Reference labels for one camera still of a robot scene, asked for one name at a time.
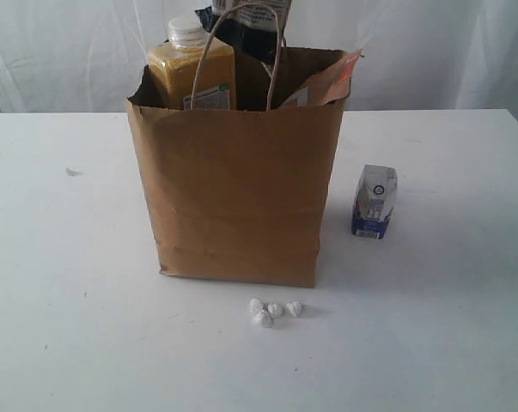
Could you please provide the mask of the white wrapped candy right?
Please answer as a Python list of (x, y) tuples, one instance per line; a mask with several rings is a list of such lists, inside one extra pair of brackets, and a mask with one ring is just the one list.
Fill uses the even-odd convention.
[(291, 301), (286, 304), (286, 311), (293, 318), (299, 318), (303, 312), (303, 304), (299, 301)]

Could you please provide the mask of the white wrapped candy far left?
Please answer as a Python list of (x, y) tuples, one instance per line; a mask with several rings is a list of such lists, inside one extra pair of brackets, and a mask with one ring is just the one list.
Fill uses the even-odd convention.
[(251, 314), (256, 314), (264, 309), (264, 302), (258, 298), (251, 298), (249, 301), (249, 310)]

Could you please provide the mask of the yellow millet bottle white cap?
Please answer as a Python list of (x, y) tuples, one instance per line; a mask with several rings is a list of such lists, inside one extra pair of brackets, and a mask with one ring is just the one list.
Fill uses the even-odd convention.
[(148, 66), (162, 104), (170, 109), (232, 109), (236, 104), (234, 49), (214, 38), (192, 88), (209, 34), (195, 15), (174, 17), (168, 23), (168, 41), (148, 53)]

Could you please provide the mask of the brown red snack pouch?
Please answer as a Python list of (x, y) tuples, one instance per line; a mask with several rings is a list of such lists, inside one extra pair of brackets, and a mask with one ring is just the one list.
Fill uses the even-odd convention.
[(279, 107), (324, 106), (350, 95), (351, 79), (363, 49), (352, 52), (312, 48), (290, 48), (296, 59), (287, 59), (289, 78), (301, 70), (302, 80), (289, 90)]

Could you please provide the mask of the white wrapped candy middle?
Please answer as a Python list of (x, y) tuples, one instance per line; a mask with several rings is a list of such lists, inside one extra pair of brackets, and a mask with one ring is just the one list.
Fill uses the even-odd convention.
[(280, 303), (271, 302), (266, 307), (272, 319), (281, 318), (284, 314), (284, 307)]

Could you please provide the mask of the brown paper bag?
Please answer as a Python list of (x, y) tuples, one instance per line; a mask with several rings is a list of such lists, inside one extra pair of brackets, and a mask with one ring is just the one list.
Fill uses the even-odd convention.
[(346, 99), (279, 107), (290, 48), (271, 76), (234, 49), (234, 110), (167, 108), (144, 67), (126, 111), (163, 274), (314, 285)]

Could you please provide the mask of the small blue white milk carton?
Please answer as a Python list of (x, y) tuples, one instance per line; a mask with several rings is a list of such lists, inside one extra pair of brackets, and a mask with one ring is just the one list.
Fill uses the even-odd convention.
[(393, 167), (365, 165), (352, 208), (352, 233), (368, 239), (383, 239), (397, 192), (398, 176)]

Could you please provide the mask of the noodle packet dark blue ends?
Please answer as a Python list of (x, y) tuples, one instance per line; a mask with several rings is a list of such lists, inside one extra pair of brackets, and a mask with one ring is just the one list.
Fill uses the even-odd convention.
[(259, 60), (271, 76), (278, 49), (285, 44), (283, 32), (289, 17), (290, 0), (212, 1), (194, 14), (213, 38)]

